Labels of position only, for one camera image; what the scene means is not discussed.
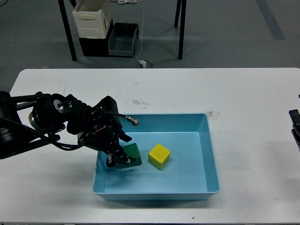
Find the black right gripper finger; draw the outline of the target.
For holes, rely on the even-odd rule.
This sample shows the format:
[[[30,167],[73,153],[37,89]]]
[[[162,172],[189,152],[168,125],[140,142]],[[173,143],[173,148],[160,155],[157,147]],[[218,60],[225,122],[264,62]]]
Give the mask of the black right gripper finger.
[[[292,135],[300,148],[300,113],[297,109],[290,110],[289,115],[292,120]]]

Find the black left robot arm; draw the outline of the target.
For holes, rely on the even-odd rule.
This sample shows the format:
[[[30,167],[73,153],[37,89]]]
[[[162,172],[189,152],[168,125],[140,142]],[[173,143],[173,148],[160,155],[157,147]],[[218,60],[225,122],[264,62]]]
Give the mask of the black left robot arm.
[[[123,131],[120,119],[132,125],[138,120],[118,111],[111,96],[95,106],[73,95],[45,94],[13,97],[0,94],[0,157],[6,159],[48,144],[64,151],[87,147],[107,155],[106,166],[133,166],[137,157],[120,145],[131,137]]]

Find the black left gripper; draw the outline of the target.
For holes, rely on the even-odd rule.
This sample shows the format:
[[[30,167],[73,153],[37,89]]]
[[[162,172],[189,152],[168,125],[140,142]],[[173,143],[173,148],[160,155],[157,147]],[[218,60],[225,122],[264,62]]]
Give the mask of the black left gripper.
[[[119,143],[119,140],[131,141],[131,137],[122,130],[120,121],[124,118],[131,122],[131,116],[120,114],[117,103],[111,96],[106,96],[94,107],[72,95],[68,95],[67,99],[71,102],[67,115],[67,131],[77,135],[78,143],[107,153],[108,168],[133,166],[136,159],[129,156]]]

